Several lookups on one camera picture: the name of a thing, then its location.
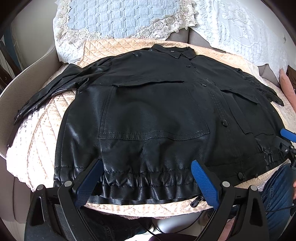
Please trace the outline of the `white embossed pillow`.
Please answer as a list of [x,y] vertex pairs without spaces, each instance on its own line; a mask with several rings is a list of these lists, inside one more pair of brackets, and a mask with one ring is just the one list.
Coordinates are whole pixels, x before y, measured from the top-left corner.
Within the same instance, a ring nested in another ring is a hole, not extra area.
[[212,48],[241,56],[256,66],[269,65],[275,76],[294,66],[288,47],[259,17],[239,1],[195,1],[192,29]]

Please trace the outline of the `blue jeans leg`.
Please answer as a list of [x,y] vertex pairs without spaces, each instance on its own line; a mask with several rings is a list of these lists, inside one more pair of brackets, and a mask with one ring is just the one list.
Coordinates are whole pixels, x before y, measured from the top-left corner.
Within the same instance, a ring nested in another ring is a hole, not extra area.
[[289,164],[281,166],[260,192],[267,218],[270,240],[278,240],[290,218],[290,207],[295,200],[294,171]]

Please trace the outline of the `pink pillow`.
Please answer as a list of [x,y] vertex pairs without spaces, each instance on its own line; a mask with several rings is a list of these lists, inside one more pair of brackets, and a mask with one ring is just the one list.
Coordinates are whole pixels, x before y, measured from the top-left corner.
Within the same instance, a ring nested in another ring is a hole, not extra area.
[[281,89],[285,95],[285,97],[290,102],[291,106],[293,107],[293,110],[296,111],[296,97],[295,97],[295,91],[293,89],[292,83],[288,76],[285,74],[283,69],[280,69],[280,86]]

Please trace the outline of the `grey bed headboard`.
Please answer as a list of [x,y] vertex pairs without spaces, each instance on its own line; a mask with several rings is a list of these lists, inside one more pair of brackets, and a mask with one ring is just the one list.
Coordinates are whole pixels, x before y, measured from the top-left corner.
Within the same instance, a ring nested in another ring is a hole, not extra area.
[[25,223],[31,190],[6,170],[6,152],[17,111],[61,67],[55,46],[22,71],[1,94],[1,218]]

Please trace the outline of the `black leather jacket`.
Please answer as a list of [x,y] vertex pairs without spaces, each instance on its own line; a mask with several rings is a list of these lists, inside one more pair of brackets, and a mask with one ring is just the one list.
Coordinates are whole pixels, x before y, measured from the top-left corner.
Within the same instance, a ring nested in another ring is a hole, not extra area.
[[19,110],[75,89],[57,137],[54,186],[94,160],[104,172],[96,204],[160,204],[200,195],[191,163],[236,186],[286,160],[273,138],[284,127],[276,92],[241,69],[192,48],[150,48],[69,65]]

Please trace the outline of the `light blue quilted pillow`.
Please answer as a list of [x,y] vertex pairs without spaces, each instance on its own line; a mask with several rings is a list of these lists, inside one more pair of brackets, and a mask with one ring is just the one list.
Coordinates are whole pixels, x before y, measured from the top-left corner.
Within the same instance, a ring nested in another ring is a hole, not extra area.
[[75,63],[89,40],[144,38],[165,40],[194,27],[194,1],[56,1],[53,32],[58,58]]

